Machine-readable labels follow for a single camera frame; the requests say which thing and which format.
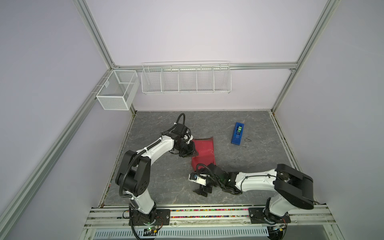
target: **blue plastic device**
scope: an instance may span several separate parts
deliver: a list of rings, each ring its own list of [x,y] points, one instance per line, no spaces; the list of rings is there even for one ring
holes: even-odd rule
[[[244,124],[237,122],[235,124],[235,129],[233,130],[231,143],[240,145],[241,137],[243,135]]]

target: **wire basket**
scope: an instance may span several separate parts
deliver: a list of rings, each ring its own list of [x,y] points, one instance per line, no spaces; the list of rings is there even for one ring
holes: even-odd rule
[[[229,93],[232,87],[229,64],[144,67],[141,81],[145,94]]]
[[[113,70],[96,95],[105,110],[129,110],[140,82],[134,70]]]

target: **gray table surface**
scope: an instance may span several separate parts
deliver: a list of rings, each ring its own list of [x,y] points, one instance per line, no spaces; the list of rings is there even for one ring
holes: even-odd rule
[[[169,129],[181,112],[137,112],[123,152],[136,151],[155,141]],[[283,145],[267,111],[186,111],[185,125],[195,139],[214,138],[216,164],[227,172],[261,172],[276,168],[278,163],[290,165]],[[244,123],[240,146],[231,144],[236,122]],[[208,197],[197,195],[199,186],[188,181],[193,172],[191,158],[164,154],[151,167],[148,186],[157,204],[260,204],[264,205],[272,191],[247,191],[231,195],[214,188]],[[112,180],[105,205],[129,204],[120,198],[119,187]]]

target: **red fabric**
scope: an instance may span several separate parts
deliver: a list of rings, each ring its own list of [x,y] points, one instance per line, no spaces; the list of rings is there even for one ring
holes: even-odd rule
[[[202,163],[206,166],[213,163],[216,165],[215,152],[214,152],[214,138],[208,139],[196,139],[193,140],[195,143],[196,151],[199,153],[198,156],[192,157],[192,168],[196,171],[196,165]]]

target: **black mounting plate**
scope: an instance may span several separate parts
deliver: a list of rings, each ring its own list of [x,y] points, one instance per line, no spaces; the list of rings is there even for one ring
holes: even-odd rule
[[[266,223],[265,221],[265,214],[263,212],[263,207],[250,207],[248,208],[249,212],[249,218],[251,219],[251,223]],[[291,218],[288,216],[288,214],[285,214],[282,217],[285,220],[285,223],[290,223]],[[277,220],[276,223],[284,223],[283,219]]]
[[[153,225],[159,225],[160,226],[161,222],[163,220],[164,220],[163,226],[169,225],[170,209],[156,209],[156,217],[158,217],[158,218],[155,218],[156,222],[151,224],[151,226],[153,226]],[[148,225],[144,224],[144,222],[140,221],[139,216],[136,214],[133,215],[132,221],[133,221],[134,226],[148,226]]]

